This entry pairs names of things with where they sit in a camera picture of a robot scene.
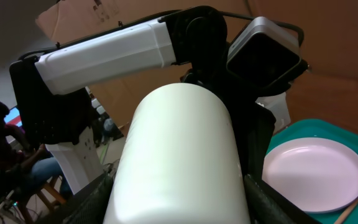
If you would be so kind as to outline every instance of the white cylinder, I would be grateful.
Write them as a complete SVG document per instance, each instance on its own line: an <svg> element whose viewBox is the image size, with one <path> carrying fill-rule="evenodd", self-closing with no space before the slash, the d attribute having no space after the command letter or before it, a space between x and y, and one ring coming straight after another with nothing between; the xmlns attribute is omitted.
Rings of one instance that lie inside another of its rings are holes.
<svg viewBox="0 0 358 224"><path fill-rule="evenodd" d="M216 95L176 83L140 102L107 223L249 223L231 119Z"/></svg>

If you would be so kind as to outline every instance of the red shirt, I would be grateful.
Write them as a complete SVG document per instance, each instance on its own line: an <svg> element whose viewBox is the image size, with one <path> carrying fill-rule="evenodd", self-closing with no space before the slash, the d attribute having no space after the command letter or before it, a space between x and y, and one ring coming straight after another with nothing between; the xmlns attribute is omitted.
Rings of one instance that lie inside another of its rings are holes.
<svg viewBox="0 0 358 224"><path fill-rule="evenodd" d="M4 132L0 135L0 169L8 170L13 165L24 160L23 153L13 150L6 140L6 136L11 135L11 124L6 124Z"/></svg>

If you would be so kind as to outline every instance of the wooden chair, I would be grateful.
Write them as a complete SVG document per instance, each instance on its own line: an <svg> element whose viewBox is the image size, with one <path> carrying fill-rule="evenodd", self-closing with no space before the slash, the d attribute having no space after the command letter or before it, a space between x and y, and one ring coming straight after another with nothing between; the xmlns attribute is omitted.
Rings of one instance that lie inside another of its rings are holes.
<svg viewBox="0 0 358 224"><path fill-rule="evenodd" d="M53 212L55 209L54 207L60 203L63 205L66 203L66 200L55 190L55 184L58 177L52 177L50 182L46 182L41 188L39 188L35 194L41 199L41 201L46 205L49 212ZM45 189L50 195L52 195L55 198L55 201L49 202L49 200L46 198L44 193L42 193L42 189ZM34 221L29 213L29 210L27 209L27 203L29 202L30 198L34 194L30 194L27 197L22 198L20 201L17 202L17 207L19 208L21 214L23 215L24 221L26 224L33 224Z"/></svg>

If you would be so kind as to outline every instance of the screen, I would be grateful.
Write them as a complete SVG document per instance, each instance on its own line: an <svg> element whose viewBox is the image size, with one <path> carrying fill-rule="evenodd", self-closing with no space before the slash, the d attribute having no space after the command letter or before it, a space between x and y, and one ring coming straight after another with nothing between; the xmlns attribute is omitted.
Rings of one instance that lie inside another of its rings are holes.
<svg viewBox="0 0 358 224"><path fill-rule="evenodd" d="M233 56L227 69L265 87L294 67L300 58L263 33L254 34Z"/></svg>

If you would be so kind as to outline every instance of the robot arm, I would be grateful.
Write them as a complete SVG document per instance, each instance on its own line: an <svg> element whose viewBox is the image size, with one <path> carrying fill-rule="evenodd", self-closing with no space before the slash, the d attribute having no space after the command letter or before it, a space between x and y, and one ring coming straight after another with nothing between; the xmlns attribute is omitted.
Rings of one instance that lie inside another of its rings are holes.
<svg viewBox="0 0 358 224"><path fill-rule="evenodd" d="M35 63L52 94L176 62L165 22L143 22L45 54Z"/></svg>
<svg viewBox="0 0 358 224"><path fill-rule="evenodd" d="M230 114L247 194L268 192L267 200L248 198L249 204L269 210L269 205L277 203L293 220L310 219L262 182L275 118L255 103L257 97L286 91L307 69L299 51L303 33L296 27L296 40L279 27L295 26L259 17L229 45L223 15L228 14L199 6L150 16L56 49L31 52L47 53L40 57L25 54L11 65L10 73L27 137L32 143L76 145L89 125L88 114L81 114L90 106L84 86L150 68L191 63L193 69L183 82L209 89ZM259 187L250 187L254 183ZM274 203L266 205L269 197Z"/></svg>

